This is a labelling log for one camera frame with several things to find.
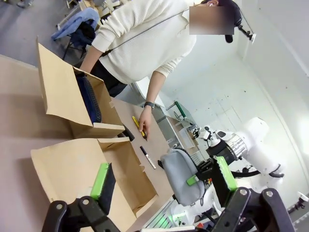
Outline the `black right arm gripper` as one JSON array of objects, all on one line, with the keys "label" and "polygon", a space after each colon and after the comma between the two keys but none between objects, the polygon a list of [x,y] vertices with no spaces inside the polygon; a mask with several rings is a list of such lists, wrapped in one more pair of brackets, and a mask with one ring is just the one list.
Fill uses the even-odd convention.
[{"label": "black right arm gripper", "polygon": [[208,182],[212,178],[218,200],[224,208],[213,232],[239,232],[243,228],[239,224],[241,218],[253,224],[258,232],[295,231],[276,189],[267,188],[257,193],[251,188],[237,186],[228,167],[236,160],[236,155],[226,142],[210,146],[206,152],[211,158],[202,161],[197,166],[197,172],[186,182],[192,186],[198,181]]}]

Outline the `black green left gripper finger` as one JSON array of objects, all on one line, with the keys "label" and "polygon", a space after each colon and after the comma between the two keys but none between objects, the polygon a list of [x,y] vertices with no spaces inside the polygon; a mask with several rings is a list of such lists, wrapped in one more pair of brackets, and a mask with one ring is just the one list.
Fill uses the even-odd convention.
[{"label": "black green left gripper finger", "polygon": [[130,188],[116,182],[115,163],[102,162],[94,170],[78,164],[46,168],[41,184],[50,205],[43,232],[126,232],[135,222]]}]

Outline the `person's left hand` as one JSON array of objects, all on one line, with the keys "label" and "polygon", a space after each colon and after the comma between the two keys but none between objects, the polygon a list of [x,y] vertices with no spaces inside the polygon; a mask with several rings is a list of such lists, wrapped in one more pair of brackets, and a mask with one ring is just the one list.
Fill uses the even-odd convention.
[{"label": "person's left hand", "polygon": [[152,108],[150,106],[145,106],[139,119],[139,132],[144,131],[147,140],[150,138],[151,119]]}]

